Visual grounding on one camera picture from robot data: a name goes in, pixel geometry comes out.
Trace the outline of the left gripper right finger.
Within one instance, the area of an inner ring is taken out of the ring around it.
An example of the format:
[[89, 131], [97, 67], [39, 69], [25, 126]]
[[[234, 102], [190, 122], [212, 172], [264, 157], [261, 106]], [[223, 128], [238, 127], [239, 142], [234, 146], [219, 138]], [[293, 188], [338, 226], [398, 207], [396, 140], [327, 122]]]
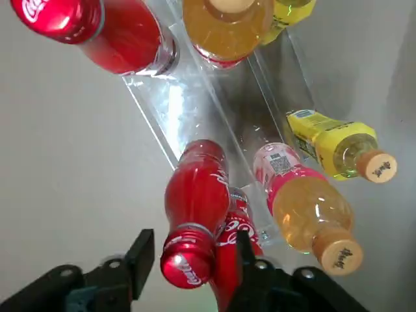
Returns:
[[246, 231], [237, 232], [237, 272], [228, 311], [360, 311], [367, 309], [314, 266], [288, 274], [256, 257]]

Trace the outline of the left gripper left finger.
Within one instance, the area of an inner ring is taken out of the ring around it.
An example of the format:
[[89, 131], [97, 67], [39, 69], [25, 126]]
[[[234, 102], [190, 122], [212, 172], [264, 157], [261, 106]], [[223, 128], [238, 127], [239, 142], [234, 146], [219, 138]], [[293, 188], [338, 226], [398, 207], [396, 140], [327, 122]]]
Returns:
[[143, 229], [125, 254], [87, 273], [75, 265], [56, 266], [1, 302], [1, 311], [131, 311], [154, 260], [154, 230]]

